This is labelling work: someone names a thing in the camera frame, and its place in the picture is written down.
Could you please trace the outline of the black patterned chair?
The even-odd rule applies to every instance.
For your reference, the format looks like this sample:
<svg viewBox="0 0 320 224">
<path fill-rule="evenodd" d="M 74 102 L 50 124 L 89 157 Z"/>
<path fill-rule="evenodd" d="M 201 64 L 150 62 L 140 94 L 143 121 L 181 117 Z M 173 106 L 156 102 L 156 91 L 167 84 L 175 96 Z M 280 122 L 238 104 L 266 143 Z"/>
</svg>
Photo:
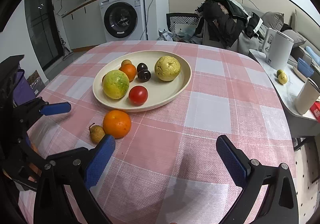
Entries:
<svg viewBox="0 0 320 224">
<path fill-rule="evenodd" d="M 194 13 L 167 13 L 168 30 L 180 36 L 193 36 L 200 17 Z"/>
</svg>

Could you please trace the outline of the orange tangerine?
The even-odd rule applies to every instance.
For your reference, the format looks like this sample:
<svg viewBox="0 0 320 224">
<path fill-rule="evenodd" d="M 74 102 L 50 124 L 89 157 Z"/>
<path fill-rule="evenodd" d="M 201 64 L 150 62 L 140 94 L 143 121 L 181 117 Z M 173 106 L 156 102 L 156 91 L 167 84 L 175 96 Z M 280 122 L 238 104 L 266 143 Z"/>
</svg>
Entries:
<svg viewBox="0 0 320 224">
<path fill-rule="evenodd" d="M 129 82 L 133 81 L 137 74 L 137 69 L 133 64 L 124 64 L 119 68 L 120 71 L 124 72 L 129 78 Z"/>
<path fill-rule="evenodd" d="M 111 135 L 116 139 L 123 138 L 131 129 L 131 119 L 123 111 L 111 110 L 103 119 L 103 129 L 105 134 Z"/>
</svg>

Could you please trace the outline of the small green fruit on counter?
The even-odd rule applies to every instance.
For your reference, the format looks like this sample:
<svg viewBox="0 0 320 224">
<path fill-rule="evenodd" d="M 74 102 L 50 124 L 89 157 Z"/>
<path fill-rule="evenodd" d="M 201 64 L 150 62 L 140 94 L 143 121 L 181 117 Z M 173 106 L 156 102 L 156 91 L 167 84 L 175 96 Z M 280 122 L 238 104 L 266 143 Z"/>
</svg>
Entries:
<svg viewBox="0 0 320 224">
<path fill-rule="evenodd" d="M 278 70 L 278 71 L 276 72 L 277 77 L 278 77 L 281 73 L 283 73 L 283 70 Z"/>
</svg>

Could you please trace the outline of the small yellow fruit on counter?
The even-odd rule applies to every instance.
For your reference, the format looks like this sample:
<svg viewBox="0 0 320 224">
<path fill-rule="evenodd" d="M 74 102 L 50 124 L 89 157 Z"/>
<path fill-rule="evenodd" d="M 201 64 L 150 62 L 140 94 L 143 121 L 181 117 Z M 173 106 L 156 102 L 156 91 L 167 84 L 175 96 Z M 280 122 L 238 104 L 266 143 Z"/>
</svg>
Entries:
<svg viewBox="0 0 320 224">
<path fill-rule="evenodd" d="M 278 75 L 278 82 L 281 84 L 281 85 L 285 85 L 288 81 L 288 78 L 287 78 L 287 75 L 282 72 Z"/>
</svg>

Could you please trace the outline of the red box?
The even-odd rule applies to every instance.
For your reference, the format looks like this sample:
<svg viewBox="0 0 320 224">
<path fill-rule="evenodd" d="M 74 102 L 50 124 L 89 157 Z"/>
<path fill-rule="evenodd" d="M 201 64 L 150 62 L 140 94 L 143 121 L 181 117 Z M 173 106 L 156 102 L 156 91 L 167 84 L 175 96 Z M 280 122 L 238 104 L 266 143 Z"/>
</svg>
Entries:
<svg viewBox="0 0 320 224">
<path fill-rule="evenodd" d="M 314 104 L 310 108 L 310 111 L 313 113 L 314 117 L 320 123 L 320 102 L 314 102 Z"/>
</svg>

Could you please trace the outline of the small brown longan in plate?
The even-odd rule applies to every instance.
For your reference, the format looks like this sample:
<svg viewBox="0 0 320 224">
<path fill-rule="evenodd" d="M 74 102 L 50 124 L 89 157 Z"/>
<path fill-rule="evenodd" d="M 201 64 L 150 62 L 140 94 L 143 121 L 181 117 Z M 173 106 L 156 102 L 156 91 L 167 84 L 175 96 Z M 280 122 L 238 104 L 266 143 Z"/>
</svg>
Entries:
<svg viewBox="0 0 320 224">
<path fill-rule="evenodd" d="M 121 66 L 127 65 L 127 64 L 132 64 L 132 62 L 128 59 L 125 59 L 121 62 Z"/>
</svg>

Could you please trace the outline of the pile of dark clothes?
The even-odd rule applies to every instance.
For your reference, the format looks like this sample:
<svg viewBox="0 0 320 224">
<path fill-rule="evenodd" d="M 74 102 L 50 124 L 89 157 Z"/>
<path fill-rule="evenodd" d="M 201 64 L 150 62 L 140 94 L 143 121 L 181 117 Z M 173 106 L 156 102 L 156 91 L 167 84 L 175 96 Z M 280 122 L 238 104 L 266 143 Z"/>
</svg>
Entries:
<svg viewBox="0 0 320 224">
<path fill-rule="evenodd" d="M 232 47 L 241 32 L 249 39 L 257 35 L 263 20 L 249 14 L 235 0 L 204 0 L 195 13 L 207 23 L 209 36 L 224 48 Z"/>
</svg>

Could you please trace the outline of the dark plum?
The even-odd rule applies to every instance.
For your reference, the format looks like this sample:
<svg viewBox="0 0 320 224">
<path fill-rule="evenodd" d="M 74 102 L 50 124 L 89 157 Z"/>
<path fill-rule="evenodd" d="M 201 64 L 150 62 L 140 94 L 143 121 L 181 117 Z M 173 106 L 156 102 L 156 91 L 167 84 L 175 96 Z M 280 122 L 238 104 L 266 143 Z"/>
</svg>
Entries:
<svg viewBox="0 0 320 224">
<path fill-rule="evenodd" d="M 137 74 L 137 77 L 140 82 L 147 82 L 151 78 L 151 73 L 149 70 L 142 70 Z"/>
<path fill-rule="evenodd" d="M 139 63 L 139 64 L 137 65 L 136 69 L 137 69 L 137 72 L 140 72 L 140 71 L 142 71 L 142 70 L 147 70 L 147 69 L 148 69 L 148 66 L 147 66 L 146 64 L 144 64 L 144 63 Z"/>
</svg>

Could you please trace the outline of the pale yellow bumpy guava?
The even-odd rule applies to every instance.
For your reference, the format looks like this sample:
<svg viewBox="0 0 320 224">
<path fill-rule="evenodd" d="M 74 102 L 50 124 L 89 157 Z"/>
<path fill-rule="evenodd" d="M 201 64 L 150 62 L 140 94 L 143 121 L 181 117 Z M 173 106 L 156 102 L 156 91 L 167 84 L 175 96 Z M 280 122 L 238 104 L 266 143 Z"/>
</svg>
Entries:
<svg viewBox="0 0 320 224">
<path fill-rule="evenodd" d="M 155 63 L 156 76 L 165 82 L 174 80 L 181 71 L 181 65 L 179 61 L 172 56 L 162 56 Z"/>
</svg>

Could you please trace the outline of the white washing machine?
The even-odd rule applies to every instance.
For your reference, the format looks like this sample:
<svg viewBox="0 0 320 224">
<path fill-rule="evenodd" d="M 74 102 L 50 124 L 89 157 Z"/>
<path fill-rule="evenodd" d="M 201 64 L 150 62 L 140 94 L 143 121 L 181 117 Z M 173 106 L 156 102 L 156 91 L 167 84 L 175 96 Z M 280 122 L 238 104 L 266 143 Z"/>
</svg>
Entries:
<svg viewBox="0 0 320 224">
<path fill-rule="evenodd" d="M 146 40 L 144 0 L 99 0 L 107 42 Z"/>
</svg>

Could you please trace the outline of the white paper cup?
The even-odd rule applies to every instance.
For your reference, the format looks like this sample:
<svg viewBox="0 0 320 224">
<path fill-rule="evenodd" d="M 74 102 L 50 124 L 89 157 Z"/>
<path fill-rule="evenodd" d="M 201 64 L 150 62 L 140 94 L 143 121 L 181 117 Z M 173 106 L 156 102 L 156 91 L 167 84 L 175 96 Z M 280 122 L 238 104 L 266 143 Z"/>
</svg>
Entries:
<svg viewBox="0 0 320 224">
<path fill-rule="evenodd" d="M 311 79 L 307 78 L 300 93 L 295 99 L 295 108 L 300 115 L 304 115 L 318 99 L 319 87 Z"/>
</svg>

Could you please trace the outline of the pink checkered tablecloth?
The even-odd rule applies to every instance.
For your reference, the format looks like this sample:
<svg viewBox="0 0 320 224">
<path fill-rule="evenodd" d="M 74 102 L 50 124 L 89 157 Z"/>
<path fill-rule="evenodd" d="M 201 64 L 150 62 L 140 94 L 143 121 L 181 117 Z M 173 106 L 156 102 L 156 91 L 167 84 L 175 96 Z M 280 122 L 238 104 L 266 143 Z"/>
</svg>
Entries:
<svg viewBox="0 0 320 224">
<path fill-rule="evenodd" d="M 63 70 L 42 92 L 50 103 L 68 101 L 70 113 L 42 117 L 28 132 L 46 157 L 91 148 L 89 126 L 107 112 L 94 97 L 96 74 L 126 53 L 163 50 L 191 66 L 187 88 L 167 105 L 132 114 L 129 134 L 92 193 L 114 223 L 218 223 L 241 189 L 220 156 L 225 134 L 248 158 L 286 163 L 295 173 L 289 126 L 263 68 L 232 51 L 160 41 L 116 41 L 99 45 Z"/>
</svg>

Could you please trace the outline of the grey sofa cushion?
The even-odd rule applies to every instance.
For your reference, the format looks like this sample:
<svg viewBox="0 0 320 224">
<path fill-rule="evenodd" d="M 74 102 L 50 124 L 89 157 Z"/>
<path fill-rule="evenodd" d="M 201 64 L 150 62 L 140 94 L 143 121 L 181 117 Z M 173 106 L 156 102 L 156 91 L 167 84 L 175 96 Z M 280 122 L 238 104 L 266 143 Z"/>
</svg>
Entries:
<svg viewBox="0 0 320 224">
<path fill-rule="evenodd" d="M 284 13 L 266 12 L 261 19 L 267 28 L 272 28 L 277 31 L 280 31 L 284 25 Z"/>
</svg>

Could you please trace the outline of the yellow green guava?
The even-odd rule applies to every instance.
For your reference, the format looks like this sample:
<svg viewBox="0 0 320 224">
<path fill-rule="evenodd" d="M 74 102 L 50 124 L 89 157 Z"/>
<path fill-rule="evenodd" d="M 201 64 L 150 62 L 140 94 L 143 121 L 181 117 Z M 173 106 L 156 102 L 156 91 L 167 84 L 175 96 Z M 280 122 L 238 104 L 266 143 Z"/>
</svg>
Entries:
<svg viewBox="0 0 320 224">
<path fill-rule="evenodd" d="M 129 78 L 120 70 L 112 70 L 103 76 L 103 92 L 111 99 L 121 99 L 129 89 Z"/>
</svg>

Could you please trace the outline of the blue bowl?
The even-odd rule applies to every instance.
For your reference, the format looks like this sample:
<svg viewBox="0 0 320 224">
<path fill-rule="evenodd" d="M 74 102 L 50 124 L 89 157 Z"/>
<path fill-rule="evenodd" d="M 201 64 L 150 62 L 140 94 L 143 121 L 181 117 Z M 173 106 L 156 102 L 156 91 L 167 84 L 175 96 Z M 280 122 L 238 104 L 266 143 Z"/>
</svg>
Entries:
<svg viewBox="0 0 320 224">
<path fill-rule="evenodd" d="M 298 58 L 297 69 L 306 78 L 310 78 L 314 74 L 314 70 L 302 58 Z"/>
</svg>

